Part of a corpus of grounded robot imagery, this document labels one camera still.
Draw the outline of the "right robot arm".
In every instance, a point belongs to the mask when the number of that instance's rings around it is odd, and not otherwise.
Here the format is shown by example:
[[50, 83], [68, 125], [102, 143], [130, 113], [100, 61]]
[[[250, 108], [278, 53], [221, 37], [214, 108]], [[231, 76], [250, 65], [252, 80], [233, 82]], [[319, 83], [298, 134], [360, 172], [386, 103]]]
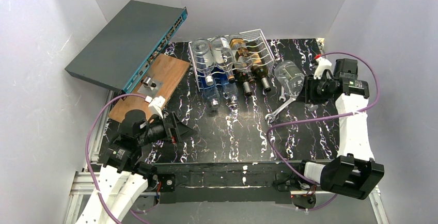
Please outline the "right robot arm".
[[337, 59], [333, 66], [326, 58], [316, 59], [316, 70], [304, 83], [306, 104], [333, 100], [339, 118], [339, 150], [326, 165], [303, 160], [299, 173], [324, 191], [364, 200], [384, 175], [369, 143], [367, 107], [369, 84], [358, 79], [357, 60]]

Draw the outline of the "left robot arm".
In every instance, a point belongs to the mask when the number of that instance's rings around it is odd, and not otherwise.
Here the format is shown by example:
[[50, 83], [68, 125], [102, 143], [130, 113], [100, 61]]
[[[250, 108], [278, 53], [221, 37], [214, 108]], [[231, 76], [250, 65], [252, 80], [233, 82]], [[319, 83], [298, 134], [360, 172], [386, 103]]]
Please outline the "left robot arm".
[[117, 136], [101, 155], [95, 188], [76, 223], [122, 221], [150, 182], [159, 185], [156, 166], [140, 160], [142, 148], [157, 141], [177, 143], [196, 133], [175, 113], [147, 119], [142, 110], [127, 112]]

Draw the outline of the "clear bottle blue label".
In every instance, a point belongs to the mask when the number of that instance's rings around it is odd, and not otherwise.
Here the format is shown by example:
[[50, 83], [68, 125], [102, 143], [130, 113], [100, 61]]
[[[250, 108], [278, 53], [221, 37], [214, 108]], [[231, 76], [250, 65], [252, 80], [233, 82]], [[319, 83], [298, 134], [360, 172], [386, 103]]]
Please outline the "clear bottle blue label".
[[211, 40], [210, 45], [216, 65], [225, 72], [230, 83], [235, 83], [236, 79], [232, 72], [233, 55], [228, 40], [223, 36], [216, 36]]

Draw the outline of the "clear bottle green label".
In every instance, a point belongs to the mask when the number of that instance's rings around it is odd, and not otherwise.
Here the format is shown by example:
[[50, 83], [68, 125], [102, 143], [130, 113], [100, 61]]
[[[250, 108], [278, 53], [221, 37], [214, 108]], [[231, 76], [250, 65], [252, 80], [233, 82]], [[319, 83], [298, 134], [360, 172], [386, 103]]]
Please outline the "clear bottle green label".
[[280, 87], [285, 88], [286, 100], [297, 98], [303, 89], [305, 74], [293, 61], [283, 61], [274, 69], [274, 76]]

